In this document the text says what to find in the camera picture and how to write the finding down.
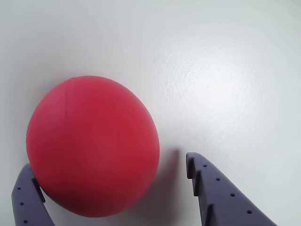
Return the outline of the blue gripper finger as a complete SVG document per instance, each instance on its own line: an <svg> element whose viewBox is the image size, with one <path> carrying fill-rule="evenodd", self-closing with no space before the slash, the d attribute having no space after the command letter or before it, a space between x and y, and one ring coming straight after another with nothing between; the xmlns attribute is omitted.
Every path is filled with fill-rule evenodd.
<svg viewBox="0 0 301 226"><path fill-rule="evenodd" d="M204 156L187 153L186 170L198 197L203 226L275 225Z"/></svg>
<svg viewBox="0 0 301 226"><path fill-rule="evenodd" d="M17 226L54 226L44 203L40 185L30 164L20 171L11 194Z"/></svg>

